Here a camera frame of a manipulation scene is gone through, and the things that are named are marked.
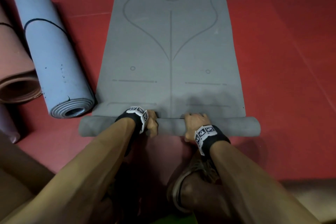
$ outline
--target purple rolled yoga mat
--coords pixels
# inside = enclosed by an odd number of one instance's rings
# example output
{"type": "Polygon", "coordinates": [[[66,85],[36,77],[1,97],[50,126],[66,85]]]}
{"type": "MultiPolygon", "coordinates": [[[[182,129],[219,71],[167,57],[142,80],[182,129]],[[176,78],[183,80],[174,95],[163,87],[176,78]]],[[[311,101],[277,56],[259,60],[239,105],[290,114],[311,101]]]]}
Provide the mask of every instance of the purple rolled yoga mat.
{"type": "Polygon", "coordinates": [[[20,140],[20,134],[7,108],[3,104],[0,104],[0,130],[9,137],[12,143],[16,143],[20,140]]]}

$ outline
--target red floor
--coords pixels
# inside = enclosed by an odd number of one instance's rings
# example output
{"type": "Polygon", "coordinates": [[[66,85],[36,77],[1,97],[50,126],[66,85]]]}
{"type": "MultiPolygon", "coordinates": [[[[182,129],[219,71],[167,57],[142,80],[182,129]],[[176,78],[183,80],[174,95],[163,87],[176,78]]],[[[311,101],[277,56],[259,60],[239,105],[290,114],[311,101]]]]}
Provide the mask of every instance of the red floor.
{"type": "MultiPolygon", "coordinates": [[[[95,89],[113,0],[53,1],[95,89]]],[[[336,177],[336,0],[227,2],[246,112],[262,128],[233,144],[277,179],[336,177]]],[[[19,146],[53,171],[91,140],[41,97],[19,112],[29,132],[19,146]]]]}

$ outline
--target rolled yoga mat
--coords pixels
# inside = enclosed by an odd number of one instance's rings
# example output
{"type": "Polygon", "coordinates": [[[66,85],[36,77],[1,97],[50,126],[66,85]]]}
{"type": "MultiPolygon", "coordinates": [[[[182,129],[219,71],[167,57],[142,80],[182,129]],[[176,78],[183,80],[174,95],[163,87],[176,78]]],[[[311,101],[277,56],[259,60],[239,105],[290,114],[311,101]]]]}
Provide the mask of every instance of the rolled yoga mat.
{"type": "Polygon", "coordinates": [[[12,143],[16,143],[20,140],[20,134],[18,133],[7,108],[3,104],[0,104],[0,131],[7,135],[12,143]]]}
{"type": "Polygon", "coordinates": [[[33,61],[0,6],[0,103],[22,103],[41,94],[33,61]]]}
{"type": "MultiPolygon", "coordinates": [[[[85,116],[79,124],[79,134],[83,137],[97,136],[114,123],[116,117],[85,116]]],[[[183,136],[186,126],[183,119],[157,119],[159,134],[183,136]]],[[[260,124],[254,117],[218,118],[216,125],[226,136],[259,136],[260,124]]]]}
{"type": "Polygon", "coordinates": [[[162,131],[179,124],[177,135],[186,112],[206,113],[218,125],[239,117],[234,127],[252,132],[236,135],[260,131],[245,118],[226,0],[114,0],[96,98],[94,116],[139,105],[172,119],[162,131]]]}
{"type": "Polygon", "coordinates": [[[51,0],[15,0],[48,112],[71,118],[94,97],[51,0]]]}

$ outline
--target black strap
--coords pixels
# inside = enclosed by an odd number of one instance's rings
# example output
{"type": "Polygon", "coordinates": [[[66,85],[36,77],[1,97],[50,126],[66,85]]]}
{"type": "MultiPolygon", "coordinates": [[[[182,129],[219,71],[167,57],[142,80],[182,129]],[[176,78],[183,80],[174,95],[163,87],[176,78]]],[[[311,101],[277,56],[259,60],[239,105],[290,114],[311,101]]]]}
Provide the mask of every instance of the black strap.
{"type": "Polygon", "coordinates": [[[26,30],[27,30],[27,26],[32,23],[33,21],[46,21],[49,22],[50,24],[54,25],[55,27],[59,28],[61,31],[63,31],[63,33],[67,36],[67,38],[69,39],[70,43],[73,44],[72,39],[70,38],[70,35],[64,30],[62,29],[60,26],[58,26],[57,24],[53,23],[52,21],[46,20],[46,19],[41,19],[41,18],[35,18],[35,19],[31,19],[29,21],[26,22],[26,24],[23,27],[23,31],[24,31],[24,35],[26,35],[26,30]]]}
{"type": "Polygon", "coordinates": [[[10,27],[11,29],[14,30],[13,26],[8,24],[8,23],[4,23],[4,22],[0,22],[0,25],[4,25],[4,26],[7,26],[7,27],[10,27]]]}

